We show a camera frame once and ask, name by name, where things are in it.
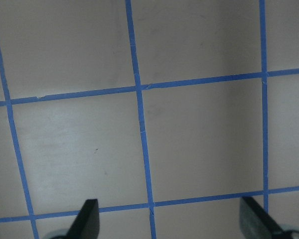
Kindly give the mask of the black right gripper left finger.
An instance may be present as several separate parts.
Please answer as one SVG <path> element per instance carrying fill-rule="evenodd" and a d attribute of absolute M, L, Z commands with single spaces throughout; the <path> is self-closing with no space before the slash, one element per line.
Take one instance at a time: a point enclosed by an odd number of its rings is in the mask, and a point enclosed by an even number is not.
<path fill-rule="evenodd" d="M 97 199 L 88 199 L 67 232 L 68 239 L 97 239 L 100 232 Z"/>

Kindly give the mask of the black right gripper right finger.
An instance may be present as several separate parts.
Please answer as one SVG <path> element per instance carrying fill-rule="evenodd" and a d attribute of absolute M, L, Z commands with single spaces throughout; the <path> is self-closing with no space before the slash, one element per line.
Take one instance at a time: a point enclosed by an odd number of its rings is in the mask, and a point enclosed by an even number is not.
<path fill-rule="evenodd" d="M 284 230 L 253 197 L 242 197 L 239 226 L 246 239 L 283 239 Z"/>

